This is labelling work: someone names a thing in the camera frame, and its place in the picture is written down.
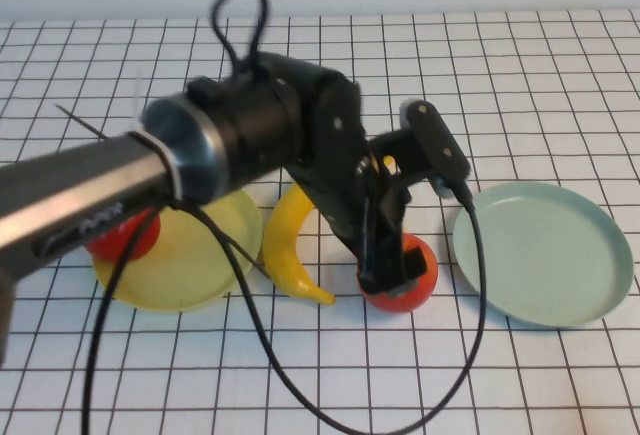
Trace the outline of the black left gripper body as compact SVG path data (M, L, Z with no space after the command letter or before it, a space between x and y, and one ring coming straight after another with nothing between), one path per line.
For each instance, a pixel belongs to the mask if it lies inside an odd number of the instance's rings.
M289 173L353 254L363 224L402 228L409 186L425 175L412 131L368 140L360 127L303 129L295 148Z

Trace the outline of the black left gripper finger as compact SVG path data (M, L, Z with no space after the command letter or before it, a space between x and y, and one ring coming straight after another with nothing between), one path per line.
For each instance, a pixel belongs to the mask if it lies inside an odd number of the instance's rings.
M410 249L403 253L406 276L423 276L427 272L427 262L421 249Z
M357 278L365 294L394 291L404 283L403 235L400 226L360 227Z

